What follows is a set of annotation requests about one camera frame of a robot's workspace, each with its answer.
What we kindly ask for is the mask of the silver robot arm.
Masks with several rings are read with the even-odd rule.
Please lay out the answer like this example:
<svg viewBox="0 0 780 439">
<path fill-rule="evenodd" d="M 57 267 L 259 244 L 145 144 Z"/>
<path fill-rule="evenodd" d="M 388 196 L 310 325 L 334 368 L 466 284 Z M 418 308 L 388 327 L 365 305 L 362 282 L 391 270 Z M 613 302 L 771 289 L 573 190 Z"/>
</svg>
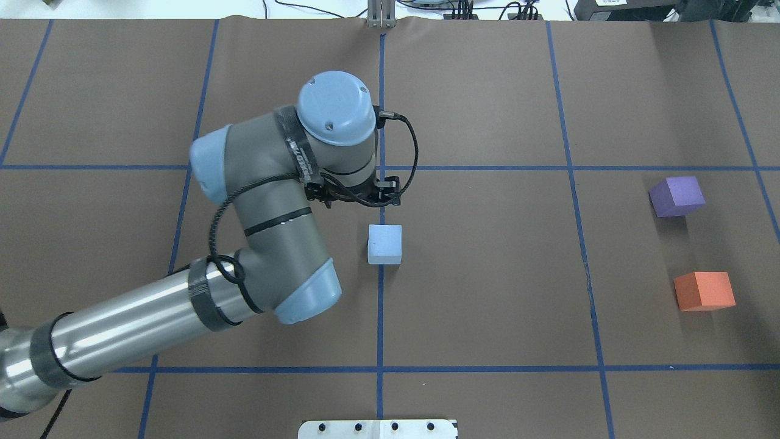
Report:
<svg viewBox="0 0 780 439">
<path fill-rule="evenodd" d="M 195 140 L 192 173 L 218 207 L 206 256 L 38 327 L 3 328 L 2 421 L 251 316 L 292 324 L 331 308 L 342 288 L 310 203 L 379 208 L 398 197 L 375 170 L 382 116 L 362 80 L 326 71 L 295 104 Z"/>
</svg>

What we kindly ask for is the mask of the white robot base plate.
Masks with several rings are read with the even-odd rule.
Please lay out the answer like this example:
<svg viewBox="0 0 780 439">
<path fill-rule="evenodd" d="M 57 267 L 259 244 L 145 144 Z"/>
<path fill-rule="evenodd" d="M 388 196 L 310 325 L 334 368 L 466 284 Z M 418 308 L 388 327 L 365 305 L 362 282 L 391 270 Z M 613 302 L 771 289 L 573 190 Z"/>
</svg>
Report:
<svg viewBox="0 0 780 439">
<path fill-rule="evenodd" d="M 298 438 L 458 438 L 450 419 L 341 419 L 302 423 Z"/>
</svg>

